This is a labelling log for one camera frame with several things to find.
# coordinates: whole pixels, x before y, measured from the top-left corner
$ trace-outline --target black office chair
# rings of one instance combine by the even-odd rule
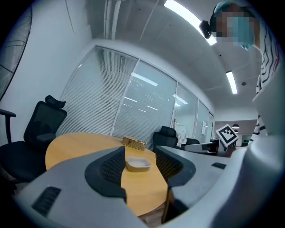
[[[181,144],[181,149],[184,151],[186,145],[200,144],[199,140],[193,138],[187,138],[186,144]]]
[[[17,180],[14,183],[31,182],[46,171],[45,153],[55,139],[55,133],[67,116],[62,110],[65,102],[47,96],[37,103],[24,133],[24,141],[11,142],[10,117],[16,114],[0,110],[5,116],[8,144],[0,147],[1,166]]]
[[[171,127],[162,126],[160,132],[153,134],[153,151],[156,152],[156,146],[175,148],[177,142],[176,131]]]

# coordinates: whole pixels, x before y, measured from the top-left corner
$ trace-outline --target desk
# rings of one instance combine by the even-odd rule
[[[53,140],[45,155],[46,169],[72,158],[96,151],[120,147],[122,140],[108,135],[93,133],[64,134]],[[159,207],[166,199],[167,184],[155,164],[155,153],[126,147],[128,157],[143,157],[151,163],[147,172],[132,173],[126,168],[122,173],[121,187],[126,190],[127,205],[136,216],[146,214]]]

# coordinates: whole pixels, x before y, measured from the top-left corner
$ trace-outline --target chair headrest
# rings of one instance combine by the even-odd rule
[[[199,140],[193,138],[187,138],[186,145],[200,144]]]
[[[167,126],[162,126],[159,134],[172,138],[176,137],[176,131],[173,128]]]
[[[66,102],[58,101],[57,99],[54,99],[51,95],[47,96],[45,98],[45,102],[49,104],[50,106],[58,109],[62,109]]]

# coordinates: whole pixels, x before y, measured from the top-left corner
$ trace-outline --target face mask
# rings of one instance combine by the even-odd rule
[[[228,36],[232,36],[233,43],[248,50],[254,44],[254,26],[248,17],[228,17]]]

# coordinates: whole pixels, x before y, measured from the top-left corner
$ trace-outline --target striped shirt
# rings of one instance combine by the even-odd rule
[[[270,82],[278,67],[281,65],[283,58],[281,48],[269,29],[268,25],[260,20],[260,53],[262,55],[261,72],[258,76],[256,95]],[[256,127],[253,131],[250,142],[254,141],[258,136],[266,136],[267,131],[262,122],[262,117],[258,115]]]

